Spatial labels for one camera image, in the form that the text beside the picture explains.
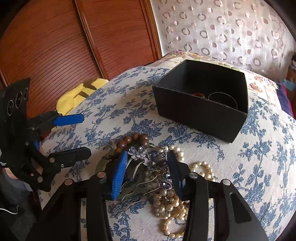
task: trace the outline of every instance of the pearl necklace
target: pearl necklace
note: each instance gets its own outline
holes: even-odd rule
[[[163,152],[164,149],[166,151],[173,150],[177,157],[178,161],[183,162],[185,160],[184,158],[184,152],[181,151],[179,147],[175,147],[173,145],[170,146],[164,146],[160,148],[159,152]],[[205,172],[198,173],[202,177],[204,177],[207,180],[215,181],[213,169],[211,168],[210,164],[207,162],[199,161],[195,164],[193,164],[193,167],[191,168],[192,172],[197,173],[197,168],[199,166],[202,166],[206,170]],[[160,219],[164,219],[164,234],[168,235],[171,238],[181,238],[184,236],[184,230],[180,233],[174,234],[171,233],[169,230],[169,224],[174,221],[174,219],[178,219],[179,221],[187,220],[188,210],[189,208],[184,205],[184,203],[188,204],[189,201],[183,202],[179,199],[179,197],[175,194],[174,190],[160,190],[159,193],[155,194],[153,196],[153,206],[155,207],[154,212],[155,216],[159,217]]]

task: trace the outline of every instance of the wooden wardrobe door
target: wooden wardrobe door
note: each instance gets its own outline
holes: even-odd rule
[[[59,97],[101,77],[72,0],[31,0],[0,40],[6,85],[31,77],[28,116],[54,110]]]
[[[143,0],[75,0],[106,79],[158,59]]]

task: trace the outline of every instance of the black box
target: black box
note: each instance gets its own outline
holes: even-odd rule
[[[159,115],[232,143],[248,116],[248,91],[242,72],[184,60],[152,86]],[[214,92],[233,97],[237,110],[208,100]],[[194,96],[203,93],[205,98]]]

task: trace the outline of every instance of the yellow plush toy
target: yellow plush toy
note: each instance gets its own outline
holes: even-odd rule
[[[71,110],[106,83],[108,80],[92,78],[65,93],[57,101],[58,113],[68,115]]]

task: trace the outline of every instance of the blue floral pattern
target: blue floral pattern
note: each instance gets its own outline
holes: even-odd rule
[[[269,239],[274,241],[296,209],[295,120],[268,100],[249,93],[249,116],[235,141],[225,143],[158,115],[152,84],[168,71],[149,66],[126,71],[72,111],[84,115],[82,124],[58,127],[51,132],[42,146],[47,154],[86,146],[92,156],[57,174],[51,192],[39,193],[41,205],[47,203],[66,178],[81,181],[92,176],[98,160],[113,150],[124,135],[147,133],[155,144],[178,145],[189,165],[201,160],[209,162],[217,181],[230,179]],[[118,213],[139,195],[121,204],[107,202],[113,240],[174,241],[175,238],[165,236],[159,229],[161,221],[152,215],[151,200],[147,197]],[[84,217],[81,225],[87,225]]]

